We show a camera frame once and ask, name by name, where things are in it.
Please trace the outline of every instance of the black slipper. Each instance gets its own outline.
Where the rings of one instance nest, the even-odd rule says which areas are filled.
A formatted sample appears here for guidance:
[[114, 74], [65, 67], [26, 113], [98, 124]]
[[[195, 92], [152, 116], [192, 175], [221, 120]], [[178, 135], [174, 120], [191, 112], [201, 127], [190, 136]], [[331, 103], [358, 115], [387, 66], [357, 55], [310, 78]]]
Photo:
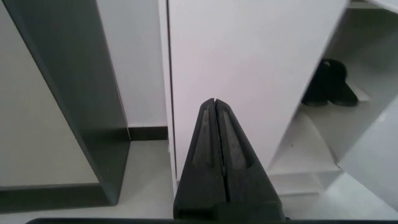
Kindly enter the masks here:
[[322, 76], [328, 72], [330, 72], [328, 67], [319, 64], [307, 90], [305, 91], [302, 99], [303, 104], [311, 107], [325, 106], [328, 104], [328, 100], [322, 90]]
[[323, 59], [320, 63], [329, 72], [322, 74], [320, 83], [327, 100], [338, 106], [356, 106], [358, 98], [347, 85], [347, 69], [343, 63], [333, 59]]

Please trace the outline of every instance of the white tile floor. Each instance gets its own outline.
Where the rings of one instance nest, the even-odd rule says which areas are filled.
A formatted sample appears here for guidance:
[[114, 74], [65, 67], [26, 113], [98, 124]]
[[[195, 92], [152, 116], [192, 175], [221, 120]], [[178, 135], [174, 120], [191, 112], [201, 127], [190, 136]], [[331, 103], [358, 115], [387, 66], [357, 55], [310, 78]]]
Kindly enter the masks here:
[[1, 224], [25, 224], [39, 217], [173, 218], [173, 188], [167, 141], [130, 145], [116, 207], [51, 210], [0, 215]]
[[[119, 205], [0, 215], [0, 223], [24, 224], [38, 217], [172, 218], [173, 190], [167, 141], [132, 142]], [[343, 174], [320, 195], [282, 197], [292, 219], [392, 219], [398, 213]]]

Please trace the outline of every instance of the baseboard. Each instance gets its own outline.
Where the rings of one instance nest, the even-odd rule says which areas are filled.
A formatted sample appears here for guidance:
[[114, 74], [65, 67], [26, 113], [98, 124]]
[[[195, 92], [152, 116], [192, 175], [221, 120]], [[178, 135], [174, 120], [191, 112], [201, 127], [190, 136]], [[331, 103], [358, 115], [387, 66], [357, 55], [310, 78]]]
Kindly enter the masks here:
[[39, 186], [0, 191], [0, 213], [114, 205], [100, 184]]
[[130, 127], [132, 141], [168, 140], [167, 126], [156, 127]]

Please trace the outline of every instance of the white cabinet door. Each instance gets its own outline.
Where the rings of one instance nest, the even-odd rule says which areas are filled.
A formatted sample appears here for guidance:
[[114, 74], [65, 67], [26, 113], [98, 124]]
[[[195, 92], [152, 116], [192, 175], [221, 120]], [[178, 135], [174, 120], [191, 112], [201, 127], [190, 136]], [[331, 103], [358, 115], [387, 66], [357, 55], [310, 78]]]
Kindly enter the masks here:
[[228, 103], [262, 165], [277, 150], [347, 0], [172, 0], [177, 178], [200, 105]]

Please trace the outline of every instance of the shoe rack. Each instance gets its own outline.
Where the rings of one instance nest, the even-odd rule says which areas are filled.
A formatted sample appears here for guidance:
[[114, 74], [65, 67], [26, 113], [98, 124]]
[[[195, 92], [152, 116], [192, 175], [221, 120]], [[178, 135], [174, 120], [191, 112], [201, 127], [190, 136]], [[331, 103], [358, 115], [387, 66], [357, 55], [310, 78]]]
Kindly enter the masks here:
[[[352, 1], [345, 11], [322, 58], [344, 64], [346, 83], [358, 104], [297, 107], [267, 169], [280, 195], [317, 193], [328, 187], [340, 174], [345, 155], [398, 95], [394, 5], [398, 1]], [[343, 169], [350, 172], [350, 167]]]

